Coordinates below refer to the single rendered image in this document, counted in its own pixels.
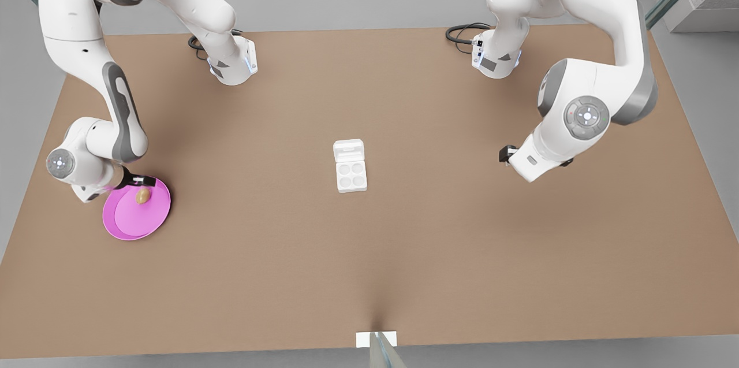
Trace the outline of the white post foot plate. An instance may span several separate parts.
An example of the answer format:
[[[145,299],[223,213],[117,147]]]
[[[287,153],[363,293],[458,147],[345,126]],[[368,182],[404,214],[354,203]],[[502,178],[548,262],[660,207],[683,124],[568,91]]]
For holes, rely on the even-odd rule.
[[[398,346],[398,333],[396,331],[384,331],[356,333],[356,348],[369,348],[371,337],[379,336],[380,334],[387,339],[391,346]]]

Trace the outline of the white egg box lid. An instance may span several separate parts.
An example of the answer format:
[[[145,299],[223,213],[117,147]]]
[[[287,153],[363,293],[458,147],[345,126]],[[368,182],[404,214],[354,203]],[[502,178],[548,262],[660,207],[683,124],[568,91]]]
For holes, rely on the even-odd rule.
[[[333,144],[336,163],[364,162],[365,149],[361,139],[338,140]]]

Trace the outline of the pink round plate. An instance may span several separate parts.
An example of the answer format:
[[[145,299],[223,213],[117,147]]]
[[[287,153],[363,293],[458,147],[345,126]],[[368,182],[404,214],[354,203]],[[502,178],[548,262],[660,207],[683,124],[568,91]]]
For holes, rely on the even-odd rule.
[[[156,231],[168,218],[171,197],[167,185],[156,179],[150,187],[151,199],[138,205],[135,197],[140,187],[114,189],[104,203],[102,221],[111,236],[121,240],[142,239]]]

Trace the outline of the white egg box base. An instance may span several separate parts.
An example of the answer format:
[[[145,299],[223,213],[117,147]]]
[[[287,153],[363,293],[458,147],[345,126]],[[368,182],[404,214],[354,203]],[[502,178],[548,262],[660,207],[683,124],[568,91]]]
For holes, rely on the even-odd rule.
[[[338,192],[361,192],[366,191],[367,171],[366,163],[359,162],[337,162],[336,181]]]

